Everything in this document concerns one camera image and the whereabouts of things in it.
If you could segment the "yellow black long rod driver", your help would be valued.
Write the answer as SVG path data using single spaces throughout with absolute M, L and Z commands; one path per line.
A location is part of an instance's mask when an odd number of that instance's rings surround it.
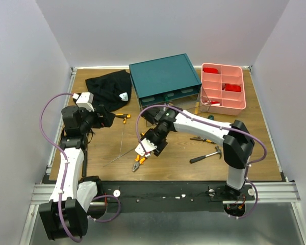
M 104 165 L 103 167 L 106 167 L 106 166 L 108 166 L 109 164 L 111 164 L 111 163 L 113 163 L 113 162 L 119 160 L 120 158 L 122 158 L 122 157 L 125 156 L 126 154 L 130 153 L 131 151 L 134 151 L 135 148 L 132 148 L 132 149 L 128 150 L 127 152 L 121 154 L 120 156 L 118 156 L 117 158 L 113 159 L 112 161 L 110 161 L 109 163 L 107 163 L 106 165 Z

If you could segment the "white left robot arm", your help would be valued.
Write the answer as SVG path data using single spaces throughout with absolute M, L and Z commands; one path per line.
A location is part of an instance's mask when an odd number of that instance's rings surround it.
M 87 210 L 91 201 L 102 198 L 98 176 L 79 181 L 92 129 L 109 128 L 115 114 L 103 105 L 92 110 L 67 106 L 61 111 L 64 135 L 56 146 L 60 151 L 60 168 L 54 190 L 47 203 L 40 204 L 39 214 L 49 240 L 70 238 L 81 242 L 88 230 Z

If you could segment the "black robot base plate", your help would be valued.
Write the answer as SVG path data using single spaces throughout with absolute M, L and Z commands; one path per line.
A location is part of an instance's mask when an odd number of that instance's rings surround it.
M 91 203 L 88 214 L 105 213 L 224 212 L 255 201 L 246 183 L 241 190 L 226 187 L 224 181 L 103 181 L 107 197 Z

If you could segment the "silver T-handle wrench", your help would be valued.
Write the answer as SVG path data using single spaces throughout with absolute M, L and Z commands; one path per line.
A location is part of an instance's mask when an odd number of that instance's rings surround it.
M 164 105 L 172 106 L 172 100 L 166 95 L 164 96 Z

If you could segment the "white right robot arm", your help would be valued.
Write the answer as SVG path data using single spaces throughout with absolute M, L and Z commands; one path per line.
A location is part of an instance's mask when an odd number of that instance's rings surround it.
M 223 158 L 228 165 L 223 195 L 230 200 L 236 200 L 243 194 L 249 160 L 255 144 L 243 122 L 217 122 L 177 107 L 163 110 L 153 106 L 143 111 L 141 117 L 154 125 L 154 128 L 139 137 L 136 148 L 138 155 L 144 158 L 150 155 L 159 156 L 168 144 L 166 138 L 170 132 L 190 133 L 209 139 L 222 147 Z

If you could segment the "clear drawer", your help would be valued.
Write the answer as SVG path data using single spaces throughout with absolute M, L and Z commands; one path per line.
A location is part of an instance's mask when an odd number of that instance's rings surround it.
M 179 99 L 172 99 L 173 107 L 178 107 L 183 110 L 187 110 L 188 112 L 195 114 L 195 115 L 203 115 L 204 113 L 207 113 L 210 109 L 210 105 L 207 104 L 207 102 L 211 101 L 208 97 L 203 96 L 201 99 L 200 94 L 194 94 L 186 97 L 182 97 Z M 142 103 L 141 105 L 141 111 L 145 108 L 148 108 L 145 112 L 141 114 L 141 117 L 144 118 L 147 123 L 146 126 L 152 126 L 156 125 L 159 121 L 159 119 L 163 116 L 163 114 L 169 110 L 166 105 L 164 105 L 163 102 L 157 102 L 153 103 L 151 105 L 147 104 L 144 105 Z

